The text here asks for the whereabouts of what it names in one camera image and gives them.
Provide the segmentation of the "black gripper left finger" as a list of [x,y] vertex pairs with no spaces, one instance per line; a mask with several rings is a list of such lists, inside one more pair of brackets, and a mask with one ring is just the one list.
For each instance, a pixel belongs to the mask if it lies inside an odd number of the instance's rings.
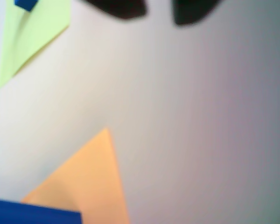
[[123,20],[130,20],[147,14],[144,0],[85,0],[85,2]]

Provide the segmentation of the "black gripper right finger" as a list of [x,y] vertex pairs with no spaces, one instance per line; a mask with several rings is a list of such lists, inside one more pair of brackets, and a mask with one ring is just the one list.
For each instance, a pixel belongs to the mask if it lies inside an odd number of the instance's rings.
[[176,25],[196,24],[220,4],[220,0],[173,0],[173,19]]

